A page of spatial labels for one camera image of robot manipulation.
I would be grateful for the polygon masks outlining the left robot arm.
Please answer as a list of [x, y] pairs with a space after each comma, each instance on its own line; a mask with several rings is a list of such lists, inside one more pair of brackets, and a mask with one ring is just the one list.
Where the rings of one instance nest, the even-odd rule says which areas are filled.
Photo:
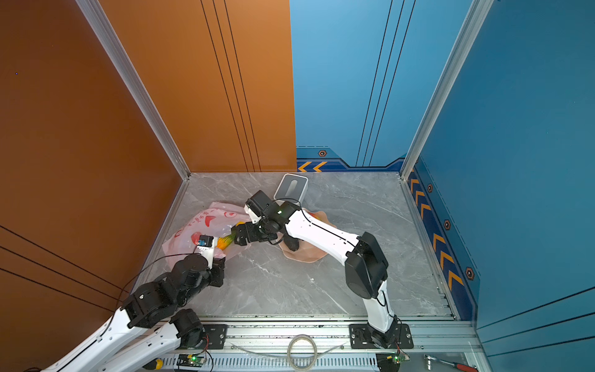
[[49, 371], [136, 371], [176, 349], [211, 346], [205, 326], [187, 303], [223, 285], [225, 258], [190, 254], [154, 281], [139, 286], [91, 336]]

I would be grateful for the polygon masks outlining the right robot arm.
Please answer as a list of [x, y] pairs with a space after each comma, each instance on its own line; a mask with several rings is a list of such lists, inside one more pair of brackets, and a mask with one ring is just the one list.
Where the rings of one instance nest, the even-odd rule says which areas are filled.
[[376, 237], [345, 232], [315, 218], [294, 198], [269, 198], [258, 191], [246, 201], [250, 221], [232, 227], [234, 243], [273, 243], [281, 234], [295, 243], [310, 243], [344, 267], [347, 287], [364, 301], [367, 330], [375, 346], [398, 344], [400, 322], [390, 306], [387, 291], [389, 263]]

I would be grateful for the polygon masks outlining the orange green papaya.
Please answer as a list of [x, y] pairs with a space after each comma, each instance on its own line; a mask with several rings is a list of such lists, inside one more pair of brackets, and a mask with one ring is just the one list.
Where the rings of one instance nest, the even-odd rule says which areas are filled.
[[216, 247], [217, 247], [219, 250], [222, 250], [222, 251], [224, 251], [224, 250], [226, 250], [226, 249], [227, 249], [227, 248], [228, 248], [230, 245], [232, 245], [234, 242], [235, 242], [235, 235], [234, 235], [234, 234], [230, 234], [230, 235], [227, 235], [227, 236], [225, 236], [225, 237], [220, 237], [220, 238], [218, 238], [218, 241], [217, 241]]

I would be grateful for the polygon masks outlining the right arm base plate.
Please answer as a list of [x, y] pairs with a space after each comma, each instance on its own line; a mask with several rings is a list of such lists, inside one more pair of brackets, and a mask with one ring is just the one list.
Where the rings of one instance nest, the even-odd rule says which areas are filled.
[[350, 324], [349, 332], [350, 345], [355, 350], [412, 350], [415, 347], [409, 325], [401, 322], [393, 322], [385, 333], [369, 324]]

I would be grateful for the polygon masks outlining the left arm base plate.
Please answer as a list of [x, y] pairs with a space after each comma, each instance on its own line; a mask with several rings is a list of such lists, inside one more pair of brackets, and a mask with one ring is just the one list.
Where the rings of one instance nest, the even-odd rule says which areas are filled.
[[197, 345], [199, 350], [223, 350], [226, 344], [228, 325], [224, 323], [203, 325], [203, 332], [200, 343]]

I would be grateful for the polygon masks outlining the pink plastic bag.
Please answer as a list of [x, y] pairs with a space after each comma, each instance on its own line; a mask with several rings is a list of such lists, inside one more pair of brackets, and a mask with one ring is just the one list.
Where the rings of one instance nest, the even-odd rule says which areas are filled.
[[[250, 217], [245, 213], [243, 207], [228, 203], [213, 202], [206, 210], [192, 217], [186, 226], [179, 229], [170, 239], [162, 244], [169, 268], [173, 268], [187, 254], [193, 253], [200, 235], [217, 238], [225, 237], [232, 234], [232, 227], [239, 223], [248, 222], [250, 222]], [[216, 247], [215, 258], [225, 257], [231, 259], [247, 248], [248, 246], [239, 246], [235, 243], [224, 251]]]

